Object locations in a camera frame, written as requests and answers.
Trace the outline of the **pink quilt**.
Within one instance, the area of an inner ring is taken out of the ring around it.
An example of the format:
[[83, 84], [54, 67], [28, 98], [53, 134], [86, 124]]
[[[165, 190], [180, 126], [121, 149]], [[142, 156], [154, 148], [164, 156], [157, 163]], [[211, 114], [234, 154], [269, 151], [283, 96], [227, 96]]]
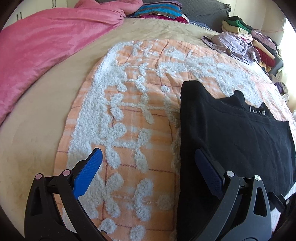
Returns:
[[44, 73], [121, 26], [142, 1], [78, 1], [46, 9], [1, 31], [1, 121]]

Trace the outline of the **white wardrobe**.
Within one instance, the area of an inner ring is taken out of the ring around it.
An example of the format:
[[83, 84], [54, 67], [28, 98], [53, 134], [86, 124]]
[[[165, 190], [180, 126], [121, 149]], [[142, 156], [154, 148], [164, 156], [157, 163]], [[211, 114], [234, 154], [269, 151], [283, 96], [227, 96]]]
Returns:
[[1, 30], [39, 11], [54, 8], [73, 8], [77, 2], [72, 0], [1, 0]]

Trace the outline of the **black sweater with orange patches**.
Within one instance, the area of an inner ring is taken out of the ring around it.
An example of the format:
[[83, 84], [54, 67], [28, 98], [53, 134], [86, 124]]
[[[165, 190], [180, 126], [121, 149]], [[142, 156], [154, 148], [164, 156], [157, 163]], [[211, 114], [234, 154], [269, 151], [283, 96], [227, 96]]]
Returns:
[[210, 220], [219, 199], [195, 162], [203, 149], [226, 171], [259, 175], [267, 191], [287, 194], [295, 184], [295, 144], [288, 121], [276, 120], [262, 103], [255, 108], [241, 91], [216, 99], [199, 81], [181, 88], [181, 168], [177, 240], [191, 240]]

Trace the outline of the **lilac crumpled garment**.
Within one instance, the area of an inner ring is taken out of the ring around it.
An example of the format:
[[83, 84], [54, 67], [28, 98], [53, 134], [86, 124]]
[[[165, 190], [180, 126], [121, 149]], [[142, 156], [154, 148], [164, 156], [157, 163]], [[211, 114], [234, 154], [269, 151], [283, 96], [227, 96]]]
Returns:
[[223, 32], [213, 37], [203, 36], [201, 40], [218, 53], [226, 53], [230, 57], [248, 65], [261, 62], [258, 50], [236, 34]]

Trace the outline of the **orange white fleece blanket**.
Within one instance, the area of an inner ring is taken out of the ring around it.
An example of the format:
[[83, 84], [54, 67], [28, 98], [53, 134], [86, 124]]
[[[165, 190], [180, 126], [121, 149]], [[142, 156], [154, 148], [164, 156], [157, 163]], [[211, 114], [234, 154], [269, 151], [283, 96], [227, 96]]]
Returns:
[[114, 240], [175, 240], [180, 171], [180, 92], [198, 80], [215, 98], [243, 92], [279, 121], [295, 120], [257, 64], [175, 40], [118, 43], [94, 66], [67, 116], [54, 174], [94, 148], [103, 162], [83, 208]]

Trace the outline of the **beige bed sheet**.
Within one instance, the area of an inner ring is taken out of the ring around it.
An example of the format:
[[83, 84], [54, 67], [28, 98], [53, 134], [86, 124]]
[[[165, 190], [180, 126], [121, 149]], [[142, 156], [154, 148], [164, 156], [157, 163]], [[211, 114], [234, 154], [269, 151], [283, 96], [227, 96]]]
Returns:
[[51, 176], [65, 121], [81, 84], [109, 48], [119, 42], [174, 39], [194, 45], [210, 31], [158, 19], [128, 18], [39, 78], [1, 124], [1, 207], [23, 232], [34, 176]]

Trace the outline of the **striped colourful pillow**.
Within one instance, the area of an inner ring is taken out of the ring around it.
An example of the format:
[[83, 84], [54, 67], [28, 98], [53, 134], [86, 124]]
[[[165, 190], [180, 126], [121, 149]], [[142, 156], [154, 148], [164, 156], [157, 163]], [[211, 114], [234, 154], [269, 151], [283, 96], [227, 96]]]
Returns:
[[188, 18], [182, 14], [182, 4], [178, 1], [157, 1], [144, 3], [130, 17], [143, 19], [162, 19], [187, 24]]

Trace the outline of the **white curtain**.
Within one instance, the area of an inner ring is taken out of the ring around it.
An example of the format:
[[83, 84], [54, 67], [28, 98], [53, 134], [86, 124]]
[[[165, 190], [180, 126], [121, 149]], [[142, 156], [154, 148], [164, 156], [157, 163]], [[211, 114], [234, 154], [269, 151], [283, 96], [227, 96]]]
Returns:
[[295, 113], [295, 30], [288, 19], [283, 25], [283, 36], [279, 45], [283, 59], [282, 82], [288, 88], [288, 108]]

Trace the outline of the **pile of folded clothes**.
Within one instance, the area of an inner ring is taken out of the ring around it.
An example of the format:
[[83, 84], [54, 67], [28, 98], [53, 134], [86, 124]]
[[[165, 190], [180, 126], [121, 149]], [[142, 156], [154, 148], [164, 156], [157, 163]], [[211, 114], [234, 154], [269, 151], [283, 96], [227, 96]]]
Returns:
[[270, 37], [247, 25], [238, 16], [231, 16], [227, 20], [223, 20], [221, 29], [223, 32], [239, 34], [243, 40], [256, 48], [261, 58], [259, 65], [266, 74], [276, 76], [282, 70], [283, 60], [278, 45]]

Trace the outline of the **grey quilted headboard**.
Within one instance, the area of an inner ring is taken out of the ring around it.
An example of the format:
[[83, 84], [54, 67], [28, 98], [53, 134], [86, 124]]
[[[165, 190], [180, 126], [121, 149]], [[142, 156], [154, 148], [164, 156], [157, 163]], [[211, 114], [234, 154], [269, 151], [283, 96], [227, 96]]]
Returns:
[[[143, 4], [154, 2], [157, 1], [143, 1]], [[178, 2], [182, 4], [182, 14], [188, 18], [188, 24], [198, 25], [216, 32], [222, 31], [222, 21], [228, 19], [231, 11], [230, 5], [219, 1]]]

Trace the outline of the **bag with purple clothes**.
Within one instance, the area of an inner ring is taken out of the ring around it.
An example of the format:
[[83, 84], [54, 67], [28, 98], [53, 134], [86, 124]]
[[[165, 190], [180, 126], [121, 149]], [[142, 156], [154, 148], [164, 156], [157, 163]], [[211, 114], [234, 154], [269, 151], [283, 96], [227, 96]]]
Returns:
[[288, 93], [287, 86], [282, 81], [280, 81], [276, 76], [274, 76], [273, 74], [270, 74], [269, 78], [271, 79], [272, 83], [277, 87], [282, 99], [286, 103], [288, 103], [289, 93]]

